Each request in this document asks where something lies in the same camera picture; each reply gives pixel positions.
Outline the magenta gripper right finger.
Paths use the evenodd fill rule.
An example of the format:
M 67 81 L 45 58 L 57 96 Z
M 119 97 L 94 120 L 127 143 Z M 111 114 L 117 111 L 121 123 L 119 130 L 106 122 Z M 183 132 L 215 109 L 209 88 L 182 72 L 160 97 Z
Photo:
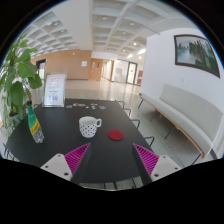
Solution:
M 181 167 L 167 155 L 158 156 L 138 144 L 133 144 L 132 153 L 143 185 L 150 184 L 181 170 Z

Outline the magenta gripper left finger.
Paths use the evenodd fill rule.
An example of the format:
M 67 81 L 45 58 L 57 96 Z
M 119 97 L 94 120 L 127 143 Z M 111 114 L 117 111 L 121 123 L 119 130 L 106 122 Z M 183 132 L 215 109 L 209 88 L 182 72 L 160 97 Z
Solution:
M 90 155 L 91 144 L 87 143 L 65 155 L 56 154 L 42 166 L 42 169 L 75 184 L 80 184 Z

